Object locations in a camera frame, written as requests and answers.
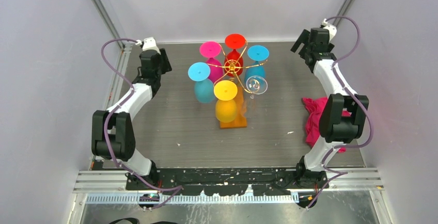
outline pink towel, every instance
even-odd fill
[[[304,106],[309,112],[309,119],[306,123],[306,143],[312,148],[319,138],[319,119],[321,118],[322,112],[324,111],[325,104],[327,103],[327,97],[319,98],[316,100],[310,98],[303,98]],[[350,116],[348,111],[342,112],[343,116]],[[345,152],[345,148],[341,148],[339,153]]]

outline gray wooden tabletop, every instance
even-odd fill
[[[310,151],[304,130],[309,114],[301,98],[325,94],[304,60],[290,51],[292,43],[250,45],[255,44],[270,51],[264,66],[268,90],[256,96],[258,115],[248,119],[248,127],[228,130],[219,128],[215,101],[197,102],[194,82],[187,75],[192,63],[205,61],[199,54],[200,44],[160,45],[166,48],[173,71],[162,76],[159,92],[133,121],[137,149],[160,168],[295,166]],[[138,66],[140,60],[128,62],[126,76],[130,80],[135,78]],[[127,89],[124,85],[121,95]],[[359,150],[354,149],[337,154],[329,165],[364,163]]]

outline gray floor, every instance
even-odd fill
[[[304,142],[308,112],[301,98],[323,97],[324,91],[304,60],[290,52],[291,43],[257,44],[270,51],[264,66],[268,90],[257,96],[259,115],[248,119],[248,127],[230,130],[219,128],[215,103],[200,104],[195,99],[187,70],[192,63],[205,61],[200,44],[161,45],[173,71],[163,75],[158,94],[133,121],[137,149],[161,168],[295,166],[310,151]],[[129,79],[135,78],[138,66],[139,60],[128,62]],[[121,95],[127,89],[124,85]],[[337,154],[330,165],[364,163],[359,150],[349,150]]]
[[[145,212],[133,204],[86,204],[81,223],[108,224],[127,217],[141,224],[379,223],[369,191],[325,191],[309,211],[294,203],[166,205]]]

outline cable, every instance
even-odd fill
[[[315,195],[315,197],[312,199],[312,201],[311,201],[311,202],[309,203],[309,205],[306,207],[307,210],[309,210],[309,207],[312,206],[312,204],[316,201],[316,199],[319,197],[319,195],[322,193],[322,191],[325,189],[325,187],[326,187],[326,186],[327,186],[327,185],[328,185],[333,179],[338,178],[338,177],[340,177],[340,176],[342,176],[342,175],[347,174],[347,172],[342,172],[342,171],[335,171],[335,170],[332,170],[332,169],[328,168],[328,167],[325,165],[325,161],[327,160],[327,158],[329,157],[329,155],[330,155],[335,149],[338,149],[338,148],[363,148],[363,147],[365,147],[366,145],[370,144],[370,142],[371,142],[371,140],[372,140],[372,138],[373,138],[373,136],[374,136],[374,125],[373,125],[372,120],[369,118],[369,115],[368,115],[368,111],[367,111],[367,109],[366,109],[365,106],[359,101],[359,99],[357,99],[356,96],[355,96],[355,95],[354,95],[354,94],[353,94],[353,93],[352,93],[352,92],[346,87],[346,83],[345,83],[345,82],[342,80],[342,78],[339,76],[339,73],[338,73],[338,71],[336,70],[336,67],[335,67],[340,61],[344,60],[345,58],[347,58],[348,56],[350,56],[351,54],[353,54],[353,52],[357,49],[357,47],[358,47],[358,45],[359,45],[359,42],[360,42],[360,40],[361,40],[361,30],[359,29],[359,26],[357,25],[357,23],[356,23],[352,18],[350,18],[350,17],[346,17],[346,16],[334,16],[334,17],[328,18],[328,19],[326,19],[326,20],[329,21],[329,20],[336,19],[336,18],[347,19],[348,21],[350,21],[350,22],[354,25],[354,27],[356,28],[357,39],[356,39],[356,43],[355,43],[353,49],[352,49],[350,52],[346,53],[345,55],[341,56],[340,58],[338,58],[337,60],[335,60],[335,61],[333,62],[333,64],[332,64],[333,73],[335,74],[336,79],[339,81],[339,83],[341,84],[341,86],[343,87],[343,89],[345,90],[345,92],[348,93],[348,95],[350,95],[350,97],[354,100],[354,102],[355,102],[355,103],[361,108],[361,110],[364,112],[366,118],[368,119],[368,123],[369,123],[369,126],[370,126],[370,133],[369,133],[369,137],[368,137],[368,139],[367,139],[366,142],[364,142],[363,144],[360,144],[360,145],[339,145],[339,146],[335,146],[335,147],[331,148],[331,149],[325,154],[325,156],[322,158],[322,161],[321,161],[322,167],[323,167],[325,170],[327,170],[327,171],[330,171],[330,172],[336,173],[337,175],[335,175],[335,176],[331,177],[329,180],[327,180],[327,182],[321,187],[321,190]]]
[[[117,42],[117,41],[128,41],[128,42],[137,42],[136,40],[134,40],[134,39],[130,39],[130,38],[118,38],[118,39],[113,39],[113,40],[110,40],[110,41],[107,41],[106,43],[104,43],[103,45],[102,45],[102,48],[100,49],[100,54],[101,54],[101,56],[102,56],[102,59],[103,59],[103,61],[106,63],[106,65],[111,69],[111,70],[113,70],[118,76],[120,76],[126,83],[128,83],[128,85],[129,85],[129,88],[130,88],[130,93],[129,93],[129,95],[126,97],[126,98],[124,98],[121,102],[120,102],[120,104],[119,105],[117,105],[114,109],[112,109],[110,112],[109,112],[109,114],[108,114],[108,116],[106,117],[106,119],[105,119],[105,122],[104,122],[104,124],[103,124],[103,128],[104,128],[104,130],[107,130],[108,129],[108,123],[109,123],[109,121],[110,121],[110,118],[111,118],[111,116],[123,105],[123,104],[125,104],[131,97],[132,97],[132,95],[134,95],[134,86],[132,85],[132,83],[123,75],[123,74],[121,74],[119,71],[117,71],[117,69],[115,69],[111,64],[110,64],[110,62],[106,59],[106,57],[105,57],[105,54],[103,53],[104,52],[104,50],[105,50],[105,47],[108,45],[108,44],[110,44],[110,43],[112,43],[112,42]],[[116,155],[114,154],[114,150],[113,150],[113,147],[111,146],[111,142],[110,142],[110,138],[109,138],[109,135],[108,135],[108,132],[103,132],[103,134],[104,134],[104,136],[105,136],[105,141],[106,141],[106,145],[108,146],[108,151],[109,151],[109,153],[110,153],[110,155],[111,155],[111,160],[114,162],[114,164],[116,165],[116,167],[117,168],[119,168],[119,167],[121,167],[121,168],[123,168],[124,170],[126,170],[126,171],[128,171],[128,172],[130,172],[131,174],[133,174],[134,176],[136,176],[138,179],[140,179],[140,181],[142,181],[145,185],[147,185],[149,188],[152,188],[152,189],[155,189],[155,190],[158,190],[158,191],[175,191],[166,201],[164,201],[164,202],[162,202],[162,203],[160,203],[160,204],[158,204],[157,206],[154,206],[152,209],[157,209],[157,208],[159,208],[159,207],[161,207],[161,206],[163,206],[167,201],[169,201],[173,196],[175,196],[181,189],[182,189],[182,185],[180,185],[180,186],[177,186],[177,187],[174,187],[174,188],[157,188],[157,187],[155,187],[155,186],[153,186],[153,185],[151,185],[150,183],[148,183],[145,179],[143,179],[140,175],[138,175],[135,171],[133,171],[133,170],[131,170],[130,168],[128,168],[127,166],[125,166],[124,164],[122,164],[122,163],[119,163],[118,161],[117,161],[117,158],[116,158]]]

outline wooden stand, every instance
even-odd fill
[[[234,98],[234,101],[237,105],[237,117],[232,122],[221,124],[221,129],[237,129],[240,127],[247,127],[248,124],[246,122],[246,118],[242,115],[242,106],[243,106],[243,88],[241,86],[237,87],[237,95]]]

